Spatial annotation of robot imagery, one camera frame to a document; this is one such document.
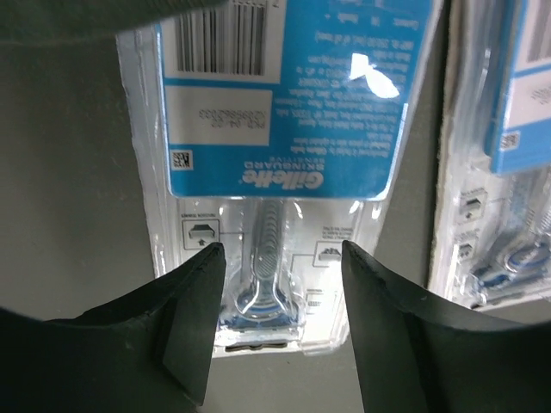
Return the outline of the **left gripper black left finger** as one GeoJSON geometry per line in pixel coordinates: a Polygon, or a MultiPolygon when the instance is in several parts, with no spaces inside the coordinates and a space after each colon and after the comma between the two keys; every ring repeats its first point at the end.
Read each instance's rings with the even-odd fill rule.
{"type": "Polygon", "coordinates": [[[226,272],[212,243],[73,319],[1,312],[4,412],[194,412],[204,403],[226,272]]]}

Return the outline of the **blue razor blister pack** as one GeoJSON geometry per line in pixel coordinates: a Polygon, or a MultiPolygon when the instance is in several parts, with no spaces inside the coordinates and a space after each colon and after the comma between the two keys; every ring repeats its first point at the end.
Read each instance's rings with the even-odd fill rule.
{"type": "Polygon", "coordinates": [[[550,4],[455,1],[428,287],[484,311],[550,293],[550,4]]]}
{"type": "Polygon", "coordinates": [[[213,355],[327,354],[373,251],[440,1],[224,1],[116,38],[157,275],[226,254],[213,355]]]}

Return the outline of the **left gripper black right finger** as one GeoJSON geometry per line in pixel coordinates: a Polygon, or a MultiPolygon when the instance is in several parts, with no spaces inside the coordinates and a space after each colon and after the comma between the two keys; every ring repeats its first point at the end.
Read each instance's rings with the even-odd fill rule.
{"type": "Polygon", "coordinates": [[[351,241],[341,271],[365,411],[549,411],[549,323],[452,303],[351,241]]]}

